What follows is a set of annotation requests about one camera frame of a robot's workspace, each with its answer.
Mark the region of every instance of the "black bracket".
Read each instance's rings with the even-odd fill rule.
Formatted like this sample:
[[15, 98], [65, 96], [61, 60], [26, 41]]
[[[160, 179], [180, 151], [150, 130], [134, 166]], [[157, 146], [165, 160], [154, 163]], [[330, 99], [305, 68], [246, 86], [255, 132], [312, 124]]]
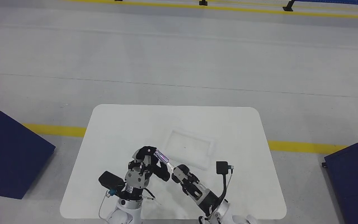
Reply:
[[206, 0], [199, 1], [199, 6], [208, 6], [208, 2]]
[[293, 3], [295, 3], [295, 0], [289, 1], [287, 6], [283, 6], [282, 8], [284, 9], [285, 12], [293, 12], [293, 9], [292, 9]]

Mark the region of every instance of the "yellow stripe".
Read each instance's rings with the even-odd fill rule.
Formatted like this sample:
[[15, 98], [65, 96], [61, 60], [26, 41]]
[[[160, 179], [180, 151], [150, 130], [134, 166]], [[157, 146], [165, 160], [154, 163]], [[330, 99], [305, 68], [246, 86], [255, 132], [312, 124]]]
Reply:
[[255, 12], [255, 13], [270, 13], [281, 15], [295, 15], [295, 16], [317, 16], [317, 17], [336, 17], [336, 18], [358, 18], [358, 15], [334, 14], [334, 13], [320, 13], [320, 12], [285, 12], [283, 10], [258, 10], [253, 8], [236, 8], [224, 6], [195, 6], [189, 4], [168, 4], [168, 3], [152, 3], [152, 2], [120, 2], [114, 0], [66, 0], [70, 2], [89, 2], [89, 3], [107, 3], [107, 4], [125, 4], [132, 6], [154, 6], [154, 7], [173, 7], [173, 8], [196, 8], [202, 10], [222, 10], [222, 11], [237, 11], [237, 12]]
[[332, 154], [347, 146], [336, 144], [316, 144], [306, 142], [282, 142], [282, 141], [267, 141], [270, 150], [287, 151], [287, 152], [308, 152], [308, 153], [322, 153]]
[[43, 125], [43, 124], [22, 124], [26, 128], [35, 132], [36, 134], [49, 134], [54, 136], [72, 136], [84, 137], [86, 128], [82, 127], [69, 127], [57, 125]]
[[[36, 134], [49, 134], [55, 136], [71, 136], [84, 137], [86, 128], [71, 127], [71, 126], [57, 126], [57, 125], [43, 125], [43, 124], [22, 124], [26, 128], [35, 132]], [[316, 144], [305, 142], [283, 142], [283, 141], [268, 141], [270, 150], [287, 151], [287, 152], [308, 152], [308, 153], [322, 153], [332, 154], [347, 146], [333, 145], [333, 144]]]

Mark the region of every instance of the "gray floor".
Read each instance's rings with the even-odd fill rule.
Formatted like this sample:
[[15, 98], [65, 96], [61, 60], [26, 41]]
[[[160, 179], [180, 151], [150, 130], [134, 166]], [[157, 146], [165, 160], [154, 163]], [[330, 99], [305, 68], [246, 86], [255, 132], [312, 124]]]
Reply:
[[[353, 144], [357, 27], [342, 18], [0, 0], [0, 109], [19, 122], [85, 127], [98, 104], [251, 106], [269, 140]], [[24, 200], [0, 198], [0, 223], [100, 223], [59, 214], [82, 139], [44, 138], [55, 155]], [[265, 223], [339, 223], [324, 155], [271, 153], [288, 214]]]

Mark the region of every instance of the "white table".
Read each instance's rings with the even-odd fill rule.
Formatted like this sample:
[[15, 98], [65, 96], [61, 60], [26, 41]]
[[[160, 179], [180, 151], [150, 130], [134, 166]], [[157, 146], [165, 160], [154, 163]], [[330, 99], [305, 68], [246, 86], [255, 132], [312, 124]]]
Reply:
[[[223, 190], [215, 162], [228, 161], [234, 173], [226, 198], [237, 215], [278, 220], [286, 204], [258, 112], [253, 108], [202, 106], [99, 105], [92, 113], [60, 212], [65, 218], [98, 218], [106, 189], [98, 177], [106, 170], [124, 178], [133, 153], [143, 146], [162, 150], [173, 128], [215, 140], [207, 171], [190, 167], [216, 195]], [[143, 203], [143, 219], [197, 219], [203, 215], [178, 184], [153, 175], [148, 189], [161, 205]], [[101, 214], [114, 208], [117, 198], [106, 199]]]

